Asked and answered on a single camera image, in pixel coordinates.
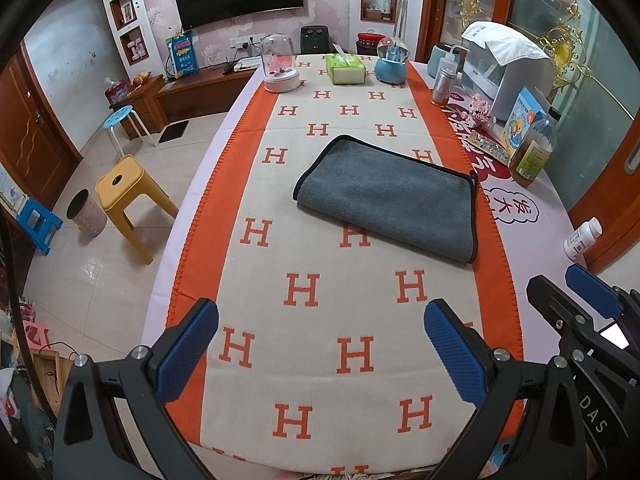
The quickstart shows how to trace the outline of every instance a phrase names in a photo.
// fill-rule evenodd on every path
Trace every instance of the glass dome lamp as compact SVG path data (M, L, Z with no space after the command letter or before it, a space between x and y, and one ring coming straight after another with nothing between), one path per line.
M264 38L260 42L260 56L267 91L279 94L300 86L300 73L295 67L296 55L289 36L271 34Z
M402 84L406 81L406 60L409 47L400 38L387 36L378 43L378 57L374 73L379 81Z

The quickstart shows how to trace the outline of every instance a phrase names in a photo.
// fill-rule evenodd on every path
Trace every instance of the door handle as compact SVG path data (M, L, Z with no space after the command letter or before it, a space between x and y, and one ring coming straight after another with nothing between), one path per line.
M640 139L636 140L635 145L629 152L629 156L625 161L625 173L633 175L640 166Z

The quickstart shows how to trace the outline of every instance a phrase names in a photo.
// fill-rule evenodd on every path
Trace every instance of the green tissue box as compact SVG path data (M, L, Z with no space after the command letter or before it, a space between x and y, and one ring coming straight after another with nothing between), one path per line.
M363 85L367 75L364 64L353 54L327 54L326 71L334 85Z

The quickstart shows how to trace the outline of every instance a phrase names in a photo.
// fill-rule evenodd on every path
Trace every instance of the blue snow globe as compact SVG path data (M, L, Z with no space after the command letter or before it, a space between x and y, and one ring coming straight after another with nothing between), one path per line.
M387 36L378 43L378 57L374 73L378 81L402 84L406 81L406 60L409 47L400 38Z

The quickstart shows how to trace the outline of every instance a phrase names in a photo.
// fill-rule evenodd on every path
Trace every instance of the small basket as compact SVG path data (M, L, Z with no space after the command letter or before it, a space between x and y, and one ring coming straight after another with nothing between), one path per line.
M358 42L364 48L373 48L375 49L378 46L380 40L384 40L384 36L382 34L373 34L372 32L360 32L358 33Z
M360 56L377 56L378 51L375 47L367 47L361 44L359 41L356 41L356 52Z

